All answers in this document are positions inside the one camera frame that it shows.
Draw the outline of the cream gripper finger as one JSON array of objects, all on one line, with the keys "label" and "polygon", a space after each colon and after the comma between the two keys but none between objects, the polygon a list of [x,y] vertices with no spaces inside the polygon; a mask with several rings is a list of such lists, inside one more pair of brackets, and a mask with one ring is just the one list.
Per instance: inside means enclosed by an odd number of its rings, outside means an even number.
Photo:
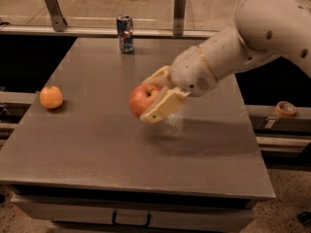
[{"label": "cream gripper finger", "polygon": [[165,86],[154,103],[140,115],[139,119],[146,123],[159,122],[182,109],[189,95],[189,91],[184,91],[179,87]]},{"label": "cream gripper finger", "polygon": [[170,80],[170,67],[167,65],[162,66],[152,75],[143,81],[143,84],[154,84],[159,88],[164,88],[165,86],[171,88],[173,86]]}]

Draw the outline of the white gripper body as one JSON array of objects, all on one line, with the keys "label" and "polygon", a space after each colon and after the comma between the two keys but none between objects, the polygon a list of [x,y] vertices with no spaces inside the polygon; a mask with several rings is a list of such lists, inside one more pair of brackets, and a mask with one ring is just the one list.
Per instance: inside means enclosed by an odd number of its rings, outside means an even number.
[{"label": "white gripper body", "polygon": [[204,95],[218,83],[200,47],[190,47],[176,57],[170,66],[170,81],[193,97]]}]

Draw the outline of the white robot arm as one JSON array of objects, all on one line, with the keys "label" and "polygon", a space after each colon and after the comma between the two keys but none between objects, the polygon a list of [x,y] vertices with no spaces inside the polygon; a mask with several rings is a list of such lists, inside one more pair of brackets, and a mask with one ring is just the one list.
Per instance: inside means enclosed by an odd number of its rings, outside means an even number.
[{"label": "white robot arm", "polygon": [[161,121],[183,108],[188,97],[202,96],[227,76],[280,56],[309,74],[310,53],[311,15],[302,6],[294,0],[241,0],[230,26],[145,80],[161,91],[140,119]]}]

